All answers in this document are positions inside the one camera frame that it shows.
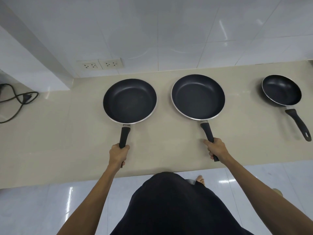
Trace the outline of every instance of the small frying pan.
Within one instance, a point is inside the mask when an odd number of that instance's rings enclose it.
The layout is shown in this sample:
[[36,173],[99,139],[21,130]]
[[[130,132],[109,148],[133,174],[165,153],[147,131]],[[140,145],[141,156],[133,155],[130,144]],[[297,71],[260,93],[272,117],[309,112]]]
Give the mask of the small frying pan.
[[270,75],[263,79],[262,89],[269,99],[279,106],[286,107],[285,112],[294,119],[305,140],[310,142],[312,138],[308,128],[298,116],[297,111],[292,107],[297,104],[302,97],[298,85],[287,77]]
[[214,142],[208,120],[217,117],[224,107],[225,94],[221,86],[207,76],[187,75],[174,84],[171,99],[181,114],[201,120],[200,126],[208,140]]
[[104,95],[103,108],[111,120],[123,124],[119,147],[126,145],[131,124],[148,118],[156,108],[154,88],[139,79],[125,79],[111,86]]

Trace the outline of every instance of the bare foot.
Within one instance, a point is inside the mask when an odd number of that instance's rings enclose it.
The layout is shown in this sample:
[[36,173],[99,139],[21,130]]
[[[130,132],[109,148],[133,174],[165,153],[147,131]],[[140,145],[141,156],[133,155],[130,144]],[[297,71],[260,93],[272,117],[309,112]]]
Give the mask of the bare foot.
[[202,183],[205,186],[204,179],[201,175],[197,177],[196,181]]

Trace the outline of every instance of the electrical outlet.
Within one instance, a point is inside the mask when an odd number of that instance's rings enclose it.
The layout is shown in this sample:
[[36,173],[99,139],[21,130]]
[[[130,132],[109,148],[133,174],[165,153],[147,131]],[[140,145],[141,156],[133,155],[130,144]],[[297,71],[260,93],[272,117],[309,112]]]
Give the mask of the electrical outlet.
[[98,59],[103,70],[123,68],[121,59]]
[[103,70],[98,60],[77,61],[77,64],[83,71]]

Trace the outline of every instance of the pan handle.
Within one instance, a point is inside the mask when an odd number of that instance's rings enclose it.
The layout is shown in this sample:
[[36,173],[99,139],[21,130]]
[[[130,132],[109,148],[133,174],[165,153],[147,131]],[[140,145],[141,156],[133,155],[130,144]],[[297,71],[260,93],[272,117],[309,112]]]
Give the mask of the pan handle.
[[131,131],[131,126],[127,124],[123,124],[122,131],[120,133],[120,139],[119,139],[119,148],[122,149],[126,146],[126,141],[129,132]]
[[297,111],[295,109],[287,109],[285,112],[291,116],[291,118],[294,119],[295,123],[297,124],[299,130],[303,134],[303,137],[306,139],[306,141],[310,142],[312,141],[311,134],[304,124],[304,122],[300,119],[300,117],[297,114]]
[[[204,130],[208,140],[210,142],[214,142],[214,137],[213,137],[213,134],[212,134],[212,131],[211,131],[209,123],[208,122],[203,122],[203,123],[200,124],[200,126]],[[218,162],[219,161],[217,156],[213,155],[213,158],[214,158],[214,162]]]

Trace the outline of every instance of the power cord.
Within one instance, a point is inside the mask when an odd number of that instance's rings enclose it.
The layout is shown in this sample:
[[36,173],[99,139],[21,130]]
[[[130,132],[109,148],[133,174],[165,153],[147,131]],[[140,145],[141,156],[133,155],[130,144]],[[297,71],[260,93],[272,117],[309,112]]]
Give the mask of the power cord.
[[[27,104],[29,104],[29,103],[32,103],[32,102],[38,97],[38,95],[39,95],[39,92],[37,92],[37,91],[30,91],[30,92],[26,92],[26,93],[22,93],[22,94],[16,94],[14,87],[13,87],[11,84],[7,84],[7,83],[0,84],[0,93],[1,93],[1,90],[3,89],[3,87],[5,87],[6,85],[8,85],[8,86],[10,86],[10,87],[12,88],[13,93],[14,93],[14,97],[12,97],[12,98],[10,98],[10,99],[7,99],[7,100],[4,100],[4,101],[0,101],[0,103],[8,102],[8,101],[13,100],[13,99],[16,98],[16,99],[18,100],[18,102],[21,103],[21,106],[20,106],[20,108],[18,109],[18,111],[17,111],[11,118],[9,118],[9,119],[6,120],[6,121],[0,122],[0,124],[9,122],[10,120],[14,119],[14,118],[18,115],[18,113],[21,111],[21,109],[22,109],[22,107],[23,107],[24,105],[27,105]],[[22,101],[18,98],[20,95],[23,96],[23,100],[22,100]]]

